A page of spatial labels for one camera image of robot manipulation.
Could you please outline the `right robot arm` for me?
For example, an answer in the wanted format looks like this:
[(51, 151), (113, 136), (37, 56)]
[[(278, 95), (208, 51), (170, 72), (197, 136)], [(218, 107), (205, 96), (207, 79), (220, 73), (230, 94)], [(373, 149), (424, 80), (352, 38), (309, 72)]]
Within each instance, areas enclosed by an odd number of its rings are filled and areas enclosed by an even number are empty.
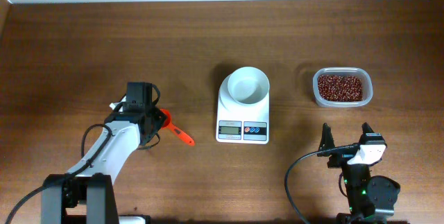
[(370, 168), (382, 161), (387, 148), (383, 136), (362, 124), (357, 143), (335, 146), (331, 128), (323, 124), (319, 157), (328, 157), (327, 167), (341, 169), (350, 212), (336, 216), (337, 223), (386, 223), (394, 215), (400, 184), (381, 175), (372, 176)]

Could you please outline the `orange measuring scoop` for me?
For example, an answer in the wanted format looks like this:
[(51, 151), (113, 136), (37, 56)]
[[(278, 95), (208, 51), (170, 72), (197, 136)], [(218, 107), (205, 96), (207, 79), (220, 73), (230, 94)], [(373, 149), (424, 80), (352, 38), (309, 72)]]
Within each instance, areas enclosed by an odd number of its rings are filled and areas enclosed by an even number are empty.
[(172, 122), (171, 113), (166, 109), (161, 109), (161, 112), (166, 116), (163, 123), (163, 128), (170, 130), (177, 138), (189, 146), (195, 146), (195, 141), (183, 130), (179, 129)]

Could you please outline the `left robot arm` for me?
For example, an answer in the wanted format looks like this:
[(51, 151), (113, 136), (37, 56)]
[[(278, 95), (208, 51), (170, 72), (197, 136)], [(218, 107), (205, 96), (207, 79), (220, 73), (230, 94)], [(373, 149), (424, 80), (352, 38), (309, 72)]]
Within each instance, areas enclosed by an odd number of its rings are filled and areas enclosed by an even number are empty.
[(147, 215), (119, 215), (113, 184), (137, 149), (153, 147), (152, 138), (166, 120), (157, 107), (156, 85), (129, 82), (100, 123), (102, 133), (66, 174), (49, 175), (42, 192), (42, 223), (150, 223)]

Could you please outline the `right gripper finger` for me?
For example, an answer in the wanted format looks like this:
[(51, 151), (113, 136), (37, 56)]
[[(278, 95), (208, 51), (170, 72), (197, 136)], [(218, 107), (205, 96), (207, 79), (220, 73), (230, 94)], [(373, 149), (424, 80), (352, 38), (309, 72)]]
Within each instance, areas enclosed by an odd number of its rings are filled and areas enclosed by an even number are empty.
[(318, 150), (325, 151), (331, 148), (335, 148), (334, 138), (332, 136), (331, 128), (328, 126), (327, 123), (324, 123), (321, 135), (321, 142), (319, 144)]
[(368, 123), (363, 123), (362, 126), (363, 134), (360, 136), (359, 144), (360, 145), (383, 145), (384, 138), (380, 133), (376, 133), (370, 127)]

